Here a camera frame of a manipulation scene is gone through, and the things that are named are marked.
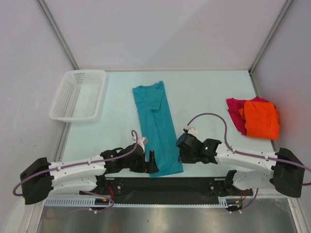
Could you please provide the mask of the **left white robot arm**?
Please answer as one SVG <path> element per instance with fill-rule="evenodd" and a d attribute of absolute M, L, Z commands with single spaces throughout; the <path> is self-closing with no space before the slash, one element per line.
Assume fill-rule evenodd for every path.
<path fill-rule="evenodd" d="M 102 194 L 107 190 L 106 174 L 129 169 L 135 173 L 159 171 L 154 151 L 145 159 L 143 143 L 126 148 L 105 150 L 99 155 L 75 162 L 48 162 L 46 157 L 35 160 L 20 174 L 22 197 L 26 205 L 45 200 L 53 194 Z"/>

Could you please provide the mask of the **teal t shirt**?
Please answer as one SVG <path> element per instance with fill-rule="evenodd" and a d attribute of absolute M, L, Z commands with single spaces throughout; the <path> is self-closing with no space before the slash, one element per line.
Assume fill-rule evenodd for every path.
<path fill-rule="evenodd" d="M 178 161 L 179 149 L 163 81 L 133 88 L 141 133 L 148 139 L 146 152 L 154 151 L 158 172 L 150 177 L 163 177 L 183 172 Z"/>

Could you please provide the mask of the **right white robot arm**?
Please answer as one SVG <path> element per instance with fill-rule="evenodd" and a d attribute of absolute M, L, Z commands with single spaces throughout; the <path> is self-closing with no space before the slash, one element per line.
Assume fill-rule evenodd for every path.
<path fill-rule="evenodd" d="M 189 133 L 182 134 L 176 146 L 181 163 L 230 164 L 248 169 L 228 171 L 224 189 L 230 195 L 246 189 L 274 188 L 288 197 L 301 196 L 305 168 L 289 149 L 280 148 L 268 153 L 242 152 L 216 139 L 201 142 Z"/>

